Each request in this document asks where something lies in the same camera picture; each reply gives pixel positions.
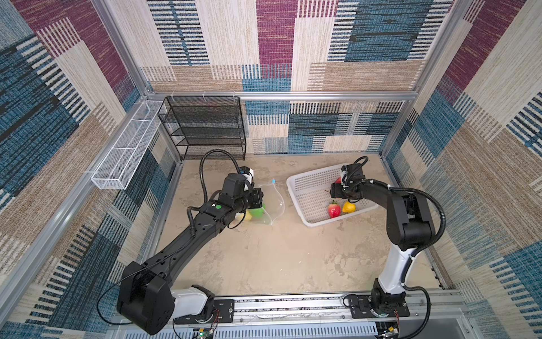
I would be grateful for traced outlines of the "dark green lime toy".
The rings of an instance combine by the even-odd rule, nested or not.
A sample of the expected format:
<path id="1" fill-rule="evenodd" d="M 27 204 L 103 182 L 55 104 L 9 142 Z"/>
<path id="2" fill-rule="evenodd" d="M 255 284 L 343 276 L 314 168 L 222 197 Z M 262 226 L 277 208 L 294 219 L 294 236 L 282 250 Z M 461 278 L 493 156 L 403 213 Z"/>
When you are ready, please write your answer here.
<path id="1" fill-rule="evenodd" d="M 248 209 L 248 211 L 253 216 L 253 220 L 262 220 L 265 218 L 265 205 L 262 205 L 260 208 Z"/>

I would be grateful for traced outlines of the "clear zip top bag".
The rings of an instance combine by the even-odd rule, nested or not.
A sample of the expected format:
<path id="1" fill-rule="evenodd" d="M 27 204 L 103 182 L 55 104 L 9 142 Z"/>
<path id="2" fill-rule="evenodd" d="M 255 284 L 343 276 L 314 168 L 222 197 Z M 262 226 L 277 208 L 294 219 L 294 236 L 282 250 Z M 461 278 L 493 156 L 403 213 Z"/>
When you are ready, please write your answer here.
<path id="1" fill-rule="evenodd" d="M 278 190 L 275 179 L 259 184 L 257 187 L 263 192 L 262 207 L 248 209 L 245 213 L 237 213 L 236 220 L 243 220 L 244 223 L 273 225 L 285 213 L 285 200 Z"/>

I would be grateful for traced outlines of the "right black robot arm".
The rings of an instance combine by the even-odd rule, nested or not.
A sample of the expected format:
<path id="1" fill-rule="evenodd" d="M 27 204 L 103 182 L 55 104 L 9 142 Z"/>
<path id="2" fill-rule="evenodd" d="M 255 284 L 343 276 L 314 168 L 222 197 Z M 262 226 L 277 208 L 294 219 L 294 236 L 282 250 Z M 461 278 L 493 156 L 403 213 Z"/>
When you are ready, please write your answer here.
<path id="1" fill-rule="evenodd" d="M 369 200 L 386 210 L 386 233 L 392 246 L 383 272 L 371 291 L 371 311 L 387 316 L 401 306 L 409 287 L 407 277 L 416 257 L 433 246 L 445 231 L 444 208 L 430 194 L 414 188 L 396 187 L 366 178 L 367 156 L 343 165 L 340 181 L 332 184 L 330 196 L 348 201 Z"/>

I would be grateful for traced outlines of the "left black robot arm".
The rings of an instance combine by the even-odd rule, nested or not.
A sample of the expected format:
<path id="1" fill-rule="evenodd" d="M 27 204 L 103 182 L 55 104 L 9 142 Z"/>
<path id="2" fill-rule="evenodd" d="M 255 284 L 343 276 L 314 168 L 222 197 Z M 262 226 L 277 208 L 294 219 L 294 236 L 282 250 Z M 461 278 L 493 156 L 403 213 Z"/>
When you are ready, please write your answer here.
<path id="1" fill-rule="evenodd" d="M 233 162 L 235 171 L 213 195 L 203 190 L 201 206 L 186 209 L 189 226 L 163 250 L 142 264 L 131 262 L 117 282 L 117 312 L 153 336 L 167 323 L 191 316 L 197 323 L 218 327 L 220 312 L 215 295 L 200 285 L 174 293 L 171 287 L 182 270 L 210 240 L 224 229 L 234 229 L 237 215 L 246 219 L 248 210 L 263 207 L 263 192 L 254 184 L 251 168 Z"/>

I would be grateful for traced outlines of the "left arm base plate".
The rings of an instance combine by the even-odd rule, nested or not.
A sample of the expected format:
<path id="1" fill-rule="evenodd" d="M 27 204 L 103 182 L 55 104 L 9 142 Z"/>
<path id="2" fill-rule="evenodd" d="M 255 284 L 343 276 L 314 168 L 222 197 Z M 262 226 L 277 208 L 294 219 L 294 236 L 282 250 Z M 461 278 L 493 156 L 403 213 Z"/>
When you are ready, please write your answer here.
<path id="1" fill-rule="evenodd" d="M 233 299 L 214 299 L 207 302 L 201 313 L 176 318 L 175 325 L 203 325 L 212 323 L 232 323 L 235 301 Z"/>

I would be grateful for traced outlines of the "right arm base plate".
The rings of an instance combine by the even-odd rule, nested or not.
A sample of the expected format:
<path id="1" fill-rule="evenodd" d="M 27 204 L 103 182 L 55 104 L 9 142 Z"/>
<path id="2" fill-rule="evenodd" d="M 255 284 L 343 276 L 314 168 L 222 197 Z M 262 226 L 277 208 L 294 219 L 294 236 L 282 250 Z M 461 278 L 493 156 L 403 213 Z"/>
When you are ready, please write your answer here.
<path id="1" fill-rule="evenodd" d="M 343 297 L 343 305 L 350 310 L 353 319 L 408 317 L 411 315 L 405 301 L 406 293 L 398 295 L 357 295 Z"/>

